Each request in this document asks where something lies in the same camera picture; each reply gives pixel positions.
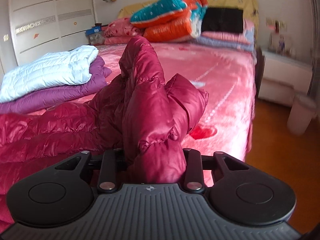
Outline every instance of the white trash can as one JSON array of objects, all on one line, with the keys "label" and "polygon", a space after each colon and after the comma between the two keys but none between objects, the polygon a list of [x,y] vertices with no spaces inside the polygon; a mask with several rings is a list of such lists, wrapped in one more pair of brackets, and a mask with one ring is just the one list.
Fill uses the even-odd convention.
[{"label": "white trash can", "polygon": [[315,117],[317,105],[315,101],[302,94],[295,96],[287,127],[295,135],[302,135],[306,131],[310,121]]}]

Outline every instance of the red heart pattern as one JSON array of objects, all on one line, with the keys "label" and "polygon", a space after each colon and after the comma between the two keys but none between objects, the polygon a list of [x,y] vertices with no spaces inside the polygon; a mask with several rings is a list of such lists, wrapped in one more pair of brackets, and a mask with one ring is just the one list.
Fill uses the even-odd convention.
[{"label": "red heart pattern", "polygon": [[212,126],[203,126],[201,124],[197,124],[196,127],[189,133],[189,135],[195,139],[205,139],[213,137],[217,134],[217,129]]}]

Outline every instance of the box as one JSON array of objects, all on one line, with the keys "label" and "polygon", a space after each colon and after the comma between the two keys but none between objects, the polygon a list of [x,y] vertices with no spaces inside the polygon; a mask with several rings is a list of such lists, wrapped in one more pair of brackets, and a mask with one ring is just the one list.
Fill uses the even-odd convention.
[{"label": "box", "polygon": [[96,32],[88,35],[89,41],[91,45],[103,45],[104,44],[104,37],[103,32]]},{"label": "box", "polygon": [[101,26],[96,26],[96,27],[93,27],[89,30],[86,30],[85,35],[89,36],[90,34],[94,34],[94,33],[98,33],[98,32],[101,32]]}]

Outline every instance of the white wardrobe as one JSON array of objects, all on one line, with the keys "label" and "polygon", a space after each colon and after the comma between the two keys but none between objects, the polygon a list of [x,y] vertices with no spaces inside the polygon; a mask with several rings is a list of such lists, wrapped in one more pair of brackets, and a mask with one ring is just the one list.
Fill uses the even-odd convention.
[{"label": "white wardrobe", "polygon": [[9,0],[9,14],[18,65],[89,44],[95,22],[92,0]]}]

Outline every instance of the red puffer jacket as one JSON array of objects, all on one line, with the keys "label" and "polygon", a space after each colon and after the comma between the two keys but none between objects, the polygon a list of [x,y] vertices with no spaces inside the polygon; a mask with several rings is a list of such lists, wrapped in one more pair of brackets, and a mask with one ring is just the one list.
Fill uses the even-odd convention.
[{"label": "red puffer jacket", "polygon": [[185,171],[180,145],[198,123],[208,94],[176,74],[166,85],[150,43],[135,37],[121,75],[90,102],[66,102],[41,116],[0,115],[0,232],[13,223],[5,204],[18,180],[81,150],[123,147],[132,182],[177,182]]}]

